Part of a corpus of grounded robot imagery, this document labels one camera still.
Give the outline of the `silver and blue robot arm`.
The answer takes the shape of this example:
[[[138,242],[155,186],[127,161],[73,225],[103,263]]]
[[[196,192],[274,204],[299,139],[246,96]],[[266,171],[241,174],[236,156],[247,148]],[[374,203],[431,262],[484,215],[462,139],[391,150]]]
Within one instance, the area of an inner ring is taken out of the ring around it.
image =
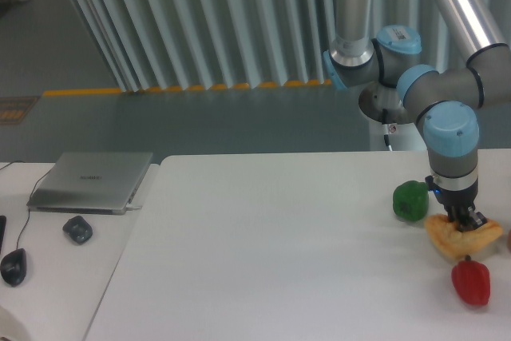
[[[428,189],[461,232],[484,226],[478,191],[476,111],[510,99],[510,48],[483,0],[435,0],[464,60],[439,72],[419,61],[418,34],[405,26],[370,36],[372,0],[335,0],[335,39],[324,53],[334,86],[375,81],[394,89],[428,152]]]

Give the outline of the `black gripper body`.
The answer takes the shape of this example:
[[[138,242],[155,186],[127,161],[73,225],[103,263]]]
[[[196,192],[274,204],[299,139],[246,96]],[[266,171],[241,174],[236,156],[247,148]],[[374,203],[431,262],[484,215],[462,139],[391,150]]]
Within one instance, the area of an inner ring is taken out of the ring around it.
[[[449,190],[436,184],[433,176],[427,176],[426,186],[434,194],[438,203],[444,207],[450,220],[467,217],[469,208],[475,209],[478,180],[475,180],[468,188]]]

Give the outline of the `round silver robot base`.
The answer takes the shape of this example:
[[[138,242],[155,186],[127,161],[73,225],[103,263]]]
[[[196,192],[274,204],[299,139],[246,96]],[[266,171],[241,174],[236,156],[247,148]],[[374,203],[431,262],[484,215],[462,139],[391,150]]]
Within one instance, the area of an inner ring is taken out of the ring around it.
[[[381,124],[412,123],[404,109],[396,88],[386,87],[379,82],[369,83],[358,97],[358,106],[368,118]]]

